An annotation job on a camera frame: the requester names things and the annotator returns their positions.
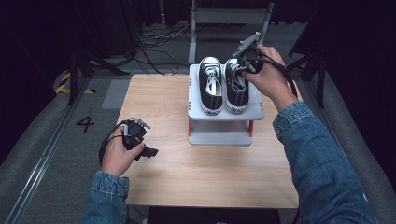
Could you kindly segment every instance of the jacket cuff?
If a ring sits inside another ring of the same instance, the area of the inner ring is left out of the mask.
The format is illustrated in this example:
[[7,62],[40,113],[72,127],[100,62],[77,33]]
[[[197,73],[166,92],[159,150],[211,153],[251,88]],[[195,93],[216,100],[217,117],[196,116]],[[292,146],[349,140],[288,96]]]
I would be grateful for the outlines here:
[[280,135],[288,129],[289,125],[296,120],[307,116],[313,116],[313,114],[303,101],[295,102],[286,106],[278,115],[276,115],[273,122],[276,137],[279,139]]
[[93,180],[92,188],[108,194],[128,196],[129,178],[98,171]]

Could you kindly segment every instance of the yellow tape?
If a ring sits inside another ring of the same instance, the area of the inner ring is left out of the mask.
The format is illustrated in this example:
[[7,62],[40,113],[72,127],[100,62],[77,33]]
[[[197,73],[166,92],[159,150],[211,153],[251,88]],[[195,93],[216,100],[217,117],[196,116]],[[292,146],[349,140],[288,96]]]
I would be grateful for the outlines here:
[[[58,88],[56,88],[56,93],[70,93],[70,90],[69,89],[65,89],[64,88],[64,85],[67,83],[67,80],[70,78],[70,72],[67,72],[65,75],[64,75],[64,77],[62,78],[62,81],[61,81],[61,83],[59,83],[59,86],[58,86]],[[90,89],[87,89],[87,90],[85,90],[84,91],[84,93],[86,93],[86,94],[95,94],[96,93],[96,90],[90,90]]]

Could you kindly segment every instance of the hand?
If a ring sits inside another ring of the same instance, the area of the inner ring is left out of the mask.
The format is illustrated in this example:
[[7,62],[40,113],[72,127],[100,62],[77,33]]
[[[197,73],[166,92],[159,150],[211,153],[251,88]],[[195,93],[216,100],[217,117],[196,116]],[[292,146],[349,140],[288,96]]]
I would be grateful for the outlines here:
[[[272,58],[277,63],[285,65],[276,49],[264,46],[259,46],[258,49],[262,54]],[[259,92],[268,96],[274,102],[277,111],[281,111],[287,105],[298,101],[297,97],[291,93],[288,81],[269,63],[264,63],[258,74],[244,72],[242,75],[247,81],[253,83]]]
[[131,166],[134,158],[145,148],[145,144],[139,144],[132,150],[127,150],[122,143],[123,128],[118,128],[110,135],[111,139],[106,146],[105,155],[102,160],[102,172],[121,176]]

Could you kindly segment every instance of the gray floor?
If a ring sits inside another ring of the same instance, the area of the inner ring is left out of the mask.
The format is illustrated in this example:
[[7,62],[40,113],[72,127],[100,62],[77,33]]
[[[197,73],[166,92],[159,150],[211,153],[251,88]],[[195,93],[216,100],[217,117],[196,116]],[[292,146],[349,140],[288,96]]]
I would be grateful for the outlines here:
[[[297,60],[301,55],[287,57],[300,32],[303,24],[270,25],[265,37],[265,45],[274,46],[284,57],[286,64]],[[204,28],[199,33],[197,59],[199,62],[205,56],[215,56],[222,63],[241,40],[241,36],[250,36],[258,30],[257,27],[244,27],[239,31],[225,28]],[[181,38],[170,40],[156,50],[166,51],[167,54],[147,50],[146,53],[153,63],[188,64],[190,32]],[[214,38],[214,33],[222,33],[231,39]],[[146,61],[142,51],[138,51],[136,58]],[[176,71],[175,65],[158,65],[157,69],[164,73]],[[152,67],[137,64],[132,61],[123,70],[134,74],[154,74]],[[188,67],[181,65],[179,74],[188,74]],[[379,223],[394,223],[396,220],[396,198],[390,183],[376,160],[364,144],[359,130],[347,111],[344,101],[333,85],[329,76],[326,77],[324,104],[325,109],[316,105],[312,91],[315,80],[302,82],[298,78],[299,71],[293,71],[293,76],[302,93],[304,101],[328,125],[334,137],[345,151],[346,157],[356,169],[366,191],[367,198],[373,204]],[[56,87],[60,78],[54,83]],[[18,200],[23,188],[34,174],[35,167],[41,167],[40,176],[35,182],[36,188],[26,198],[19,215],[13,220],[15,223],[77,223],[88,197],[92,174],[99,169],[98,150],[106,133],[116,123],[120,113],[121,102],[127,90],[131,76],[115,76],[107,70],[98,70],[92,80],[80,80],[82,89],[96,90],[95,94],[82,94],[73,106],[67,106],[68,95],[60,93],[37,116],[30,127],[14,147],[7,160],[0,167],[0,223],[4,223]],[[84,133],[84,127],[76,125],[80,120],[91,117],[91,125]],[[43,155],[49,155],[48,166],[42,166]],[[148,215],[146,206],[130,206],[131,217],[142,223]],[[282,223],[291,223],[295,214],[294,209],[279,209]]]

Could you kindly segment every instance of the black controller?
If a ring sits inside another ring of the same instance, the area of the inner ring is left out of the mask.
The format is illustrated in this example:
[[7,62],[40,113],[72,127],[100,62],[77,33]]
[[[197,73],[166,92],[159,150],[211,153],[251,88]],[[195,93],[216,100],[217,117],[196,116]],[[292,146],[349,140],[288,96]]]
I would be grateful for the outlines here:
[[[99,162],[102,165],[102,159],[105,155],[106,145],[109,141],[108,137],[121,125],[124,125],[124,130],[122,136],[115,136],[115,137],[122,137],[122,143],[125,145],[127,150],[131,150],[137,145],[141,144],[144,140],[143,136],[147,133],[145,128],[150,128],[143,120],[141,119],[127,119],[123,120],[119,123],[115,128],[111,130],[111,132],[107,135],[104,139],[102,146],[99,150]],[[139,161],[140,157],[155,157],[158,153],[158,149],[145,147],[143,151],[134,158],[136,161]]]
[[238,67],[236,68],[235,73],[237,75],[242,75],[242,72],[258,74],[262,70],[264,63],[269,63],[285,77],[285,79],[289,82],[291,91],[297,97],[296,87],[286,67],[274,61],[267,55],[261,54],[257,48],[253,48],[251,46],[254,42],[256,42],[256,45],[258,45],[257,41],[259,40],[259,36],[260,33],[257,32],[255,35],[252,35],[239,43],[238,48],[233,53],[233,58],[237,59],[238,61]]

